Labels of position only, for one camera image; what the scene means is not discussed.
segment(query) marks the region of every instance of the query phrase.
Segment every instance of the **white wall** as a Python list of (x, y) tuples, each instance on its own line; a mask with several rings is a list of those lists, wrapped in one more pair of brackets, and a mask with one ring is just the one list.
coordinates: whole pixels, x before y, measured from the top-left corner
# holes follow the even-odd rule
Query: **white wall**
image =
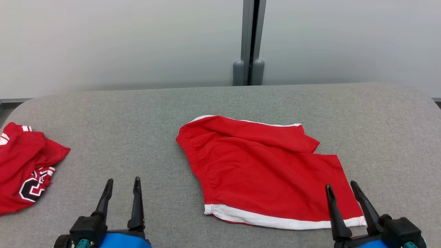
[(232, 85), (242, 1), (0, 0), (0, 99)]
[(382, 81), (441, 98), (438, 0), (267, 0), (264, 84)]

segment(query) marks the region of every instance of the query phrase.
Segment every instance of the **teal connector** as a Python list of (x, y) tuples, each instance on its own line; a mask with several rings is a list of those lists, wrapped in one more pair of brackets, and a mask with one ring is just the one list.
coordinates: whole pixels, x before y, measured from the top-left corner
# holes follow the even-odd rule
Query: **teal connector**
[(416, 245), (414, 245), (414, 243), (412, 242), (407, 242), (404, 244), (403, 248), (418, 248), (418, 247), (416, 247)]
[(90, 243), (87, 239), (82, 239), (78, 245), (77, 248), (90, 248)]

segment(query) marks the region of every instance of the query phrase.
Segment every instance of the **jersey number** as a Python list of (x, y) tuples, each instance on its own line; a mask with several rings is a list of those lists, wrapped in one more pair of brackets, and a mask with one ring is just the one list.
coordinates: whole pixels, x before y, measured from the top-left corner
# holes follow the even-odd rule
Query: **jersey number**
[[(43, 184), (43, 178), (48, 174), (48, 171), (40, 172), (39, 180), (37, 178), (30, 178), (23, 182), (22, 188), (20, 189), (20, 196), (24, 200), (28, 200), (31, 202), (36, 202), (38, 198), (43, 194), (45, 191)], [(37, 172), (32, 173), (33, 176), (37, 177)]]

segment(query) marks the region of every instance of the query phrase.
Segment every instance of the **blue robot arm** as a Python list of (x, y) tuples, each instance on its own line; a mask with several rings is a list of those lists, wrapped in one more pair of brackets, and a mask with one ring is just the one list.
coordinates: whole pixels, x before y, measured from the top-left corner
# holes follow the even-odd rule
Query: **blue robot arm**
[(54, 248), (151, 248), (144, 229), (141, 180), (135, 178), (133, 207), (126, 230), (107, 230), (107, 207), (112, 197), (113, 179), (109, 179), (96, 210), (89, 216), (80, 216), (69, 231), (57, 238)]
[(355, 181), (352, 191), (360, 203), (367, 222), (367, 235), (352, 237), (337, 207), (331, 185), (326, 186), (334, 248), (427, 248), (421, 230), (407, 218), (393, 220), (388, 214), (378, 215), (375, 208)]

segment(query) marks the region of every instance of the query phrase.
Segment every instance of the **clothing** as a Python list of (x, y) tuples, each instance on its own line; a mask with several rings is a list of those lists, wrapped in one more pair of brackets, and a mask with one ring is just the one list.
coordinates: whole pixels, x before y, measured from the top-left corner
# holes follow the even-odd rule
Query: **clothing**
[(176, 141), (201, 183), (205, 214), (281, 229), (330, 228), (331, 184), (346, 225), (366, 225), (338, 157), (315, 154), (319, 142), (301, 124), (201, 116), (181, 127)]
[(0, 215), (32, 206), (69, 153), (42, 132), (11, 122), (0, 137)]

